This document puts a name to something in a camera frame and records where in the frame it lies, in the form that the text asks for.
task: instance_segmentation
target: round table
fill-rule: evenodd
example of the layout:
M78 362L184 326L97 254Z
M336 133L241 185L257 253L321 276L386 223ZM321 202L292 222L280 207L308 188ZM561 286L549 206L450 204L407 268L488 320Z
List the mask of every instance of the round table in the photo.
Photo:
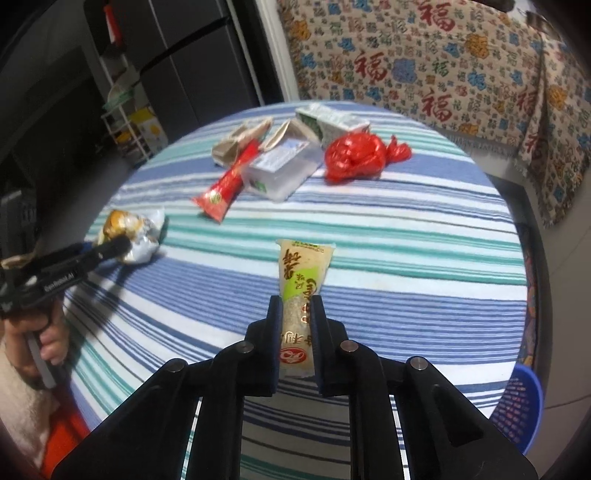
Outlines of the round table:
M491 415L521 343L525 270L504 200L452 142L401 115L331 102L370 120L384 141L408 142L412 159L342 186L326 185L320 169L280 204L241 193L221 225L192 204L223 173L210 156L218 140L263 116L277 127L297 105L242 112L184 137L97 218L89 238L113 208L164 206L169 223L152 263L105 264L67 295L73 392L91 429L166 360L211 358L265 317L279 291L278 238L334 242L327 314L378 355L426 357ZM297 379L281 381L273 398L247 399L241 477L349 478L347 405Z

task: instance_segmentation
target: red plastic bag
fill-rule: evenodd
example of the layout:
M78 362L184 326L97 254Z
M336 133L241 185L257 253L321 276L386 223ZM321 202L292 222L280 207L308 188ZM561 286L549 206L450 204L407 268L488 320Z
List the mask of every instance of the red plastic bag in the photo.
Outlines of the red plastic bag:
M193 198L193 203L199 205L211 218L222 223L234 197L242 189L240 169L259 154L259 145L260 143L257 140L252 140L236 159L230 170L209 187L207 191L199 197Z
M396 137L392 135L392 141L388 145L388 163L397 163L408 160L413 152L407 143L398 143Z
M377 176L388 163L408 160L411 155L408 144L399 144L394 135L386 148L377 135L366 132L346 134L326 149L326 180L339 182Z

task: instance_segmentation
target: clear plastic container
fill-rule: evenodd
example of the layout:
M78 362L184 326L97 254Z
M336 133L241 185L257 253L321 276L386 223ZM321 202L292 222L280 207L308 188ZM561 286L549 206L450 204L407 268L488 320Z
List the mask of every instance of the clear plastic container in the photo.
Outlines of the clear plastic container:
M244 167L242 181L248 191L273 202L283 202L323 161L324 151L318 145L286 138Z

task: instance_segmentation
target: refrigerator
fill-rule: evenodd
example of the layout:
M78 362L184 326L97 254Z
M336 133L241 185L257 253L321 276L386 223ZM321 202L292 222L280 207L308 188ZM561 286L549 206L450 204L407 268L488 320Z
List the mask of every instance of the refrigerator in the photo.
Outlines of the refrigerator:
M129 62L173 142L283 100L255 0L111 0Z

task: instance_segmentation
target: metal pivot bolt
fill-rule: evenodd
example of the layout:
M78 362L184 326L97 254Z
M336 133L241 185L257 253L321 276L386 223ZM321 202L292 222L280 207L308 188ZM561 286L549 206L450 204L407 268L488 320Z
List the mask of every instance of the metal pivot bolt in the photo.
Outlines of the metal pivot bolt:
M243 340L242 342L238 342L236 344L236 350L240 353L248 353L248 352L252 352L254 350L254 345L250 342L247 342L246 340Z
M180 372L185 367L185 365L186 363L184 360L181 360L180 358L174 358L166 362L165 367L169 372L176 373Z
M425 370L429 366L429 362L422 356L414 356L410 359L411 366L416 370Z
M354 342L353 340L343 340L340 343L340 349L345 351L345 352L354 352L359 348L359 344L357 342Z

